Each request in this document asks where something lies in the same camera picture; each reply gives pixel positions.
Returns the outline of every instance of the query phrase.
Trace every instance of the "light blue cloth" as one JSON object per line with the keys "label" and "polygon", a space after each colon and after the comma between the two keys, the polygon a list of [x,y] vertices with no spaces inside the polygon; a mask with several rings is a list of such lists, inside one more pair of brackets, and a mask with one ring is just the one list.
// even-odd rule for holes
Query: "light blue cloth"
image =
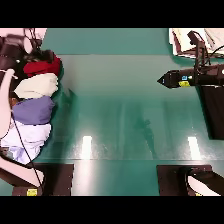
{"label": "light blue cloth", "polygon": [[54,103],[49,96],[28,99],[13,106],[16,121],[25,125],[42,125],[49,123]]}

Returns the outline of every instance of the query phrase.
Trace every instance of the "yellow label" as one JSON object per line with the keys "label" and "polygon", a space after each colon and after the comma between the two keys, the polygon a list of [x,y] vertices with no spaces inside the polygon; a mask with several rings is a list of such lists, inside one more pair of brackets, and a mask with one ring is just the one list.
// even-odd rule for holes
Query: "yellow label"
{"label": "yellow label", "polygon": [[28,189],[27,196],[37,196],[37,189]]}
{"label": "yellow label", "polygon": [[181,81],[181,82],[179,82],[179,85],[180,85],[181,87],[189,87],[189,86],[190,86],[190,84],[189,84],[188,81]]}

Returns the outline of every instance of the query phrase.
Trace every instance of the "stack of paper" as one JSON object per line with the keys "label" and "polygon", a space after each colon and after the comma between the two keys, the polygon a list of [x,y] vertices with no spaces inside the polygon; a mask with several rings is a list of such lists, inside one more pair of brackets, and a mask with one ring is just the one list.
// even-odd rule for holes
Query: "stack of paper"
{"label": "stack of paper", "polygon": [[[224,45],[223,28],[169,28],[169,43],[173,45],[174,55],[195,58],[195,45],[190,44],[187,35],[192,30],[201,35],[209,54]],[[224,56],[224,48],[217,51],[214,56]]]}

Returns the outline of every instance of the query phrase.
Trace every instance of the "glossy table surface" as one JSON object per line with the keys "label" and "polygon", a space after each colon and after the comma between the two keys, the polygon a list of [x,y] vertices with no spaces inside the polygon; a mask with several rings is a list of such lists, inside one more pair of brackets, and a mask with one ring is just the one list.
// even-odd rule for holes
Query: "glossy table surface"
{"label": "glossy table surface", "polygon": [[194,63],[172,56],[167,28],[48,28],[43,48],[63,69],[35,162],[74,163],[72,195],[158,195],[158,164],[211,164],[224,175],[224,141],[208,138],[196,88],[157,83]]}

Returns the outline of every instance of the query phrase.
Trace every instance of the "pile of clothes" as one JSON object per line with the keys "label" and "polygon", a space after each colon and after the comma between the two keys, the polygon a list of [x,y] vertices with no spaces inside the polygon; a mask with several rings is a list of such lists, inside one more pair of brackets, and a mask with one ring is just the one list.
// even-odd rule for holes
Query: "pile of clothes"
{"label": "pile of clothes", "polygon": [[10,95],[10,105],[16,125],[11,119],[7,135],[1,139],[3,154],[10,152],[13,159],[22,164],[30,162],[22,142],[31,158],[40,153],[51,132],[51,113],[54,102],[53,93],[58,90],[58,75],[61,60],[54,55],[52,63],[48,61],[32,61],[25,64],[25,78],[21,80]]}
{"label": "pile of clothes", "polygon": [[[188,33],[193,30],[205,41],[208,53],[224,45],[224,28],[169,28],[169,43],[173,46],[173,55],[195,58],[195,46],[190,44]],[[224,48],[214,55],[224,56]]]}

